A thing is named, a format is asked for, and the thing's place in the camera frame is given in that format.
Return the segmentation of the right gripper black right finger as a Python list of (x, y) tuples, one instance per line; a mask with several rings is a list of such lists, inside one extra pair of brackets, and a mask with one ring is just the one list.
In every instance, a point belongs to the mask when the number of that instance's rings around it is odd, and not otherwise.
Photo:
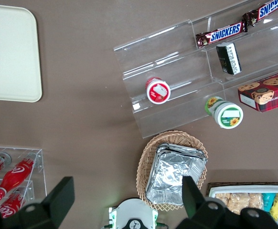
[(244, 208), (231, 212), (222, 201), (206, 199), (192, 177), (182, 178), (182, 200), (187, 213), (178, 229), (278, 229), (278, 224), (265, 211)]

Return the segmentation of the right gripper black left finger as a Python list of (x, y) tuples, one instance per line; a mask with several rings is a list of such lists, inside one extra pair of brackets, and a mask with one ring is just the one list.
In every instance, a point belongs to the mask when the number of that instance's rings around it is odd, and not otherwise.
[(74, 178), (64, 177), (41, 202), (27, 204), (6, 219), (0, 214), (0, 229), (57, 229), (74, 202)]

